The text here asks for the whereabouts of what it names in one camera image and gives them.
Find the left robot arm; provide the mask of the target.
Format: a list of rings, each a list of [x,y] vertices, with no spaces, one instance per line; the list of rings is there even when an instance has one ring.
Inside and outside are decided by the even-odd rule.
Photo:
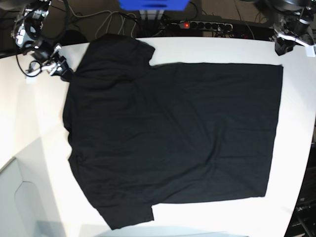
[[[300,45],[308,57],[315,58],[316,42],[311,28],[316,13],[314,0],[255,0],[254,5],[264,15],[278,16],[273,26],[277,55],[285,55]]]

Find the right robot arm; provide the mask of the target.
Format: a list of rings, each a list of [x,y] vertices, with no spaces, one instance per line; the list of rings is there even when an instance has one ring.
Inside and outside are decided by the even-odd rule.
[[[20,71],[28,78],[35,78],[43,71],[50,76],[58,76],[62,81],[70,82],[73,70],[69,67],[67,59],[59,54],[62,46],[60,39],[65,36],[70,20],[70,6],[63,1],[65,7],[64,26],[55,37],[47,37],[42,33],[43,21],[49,14],[50,0],[36,0],[25,5],[19,13],[11,31],[11,37],[16,46],[16,62]],[[33,61],[27,70],[23,70],[18,59],[18,53],[30,54]]]

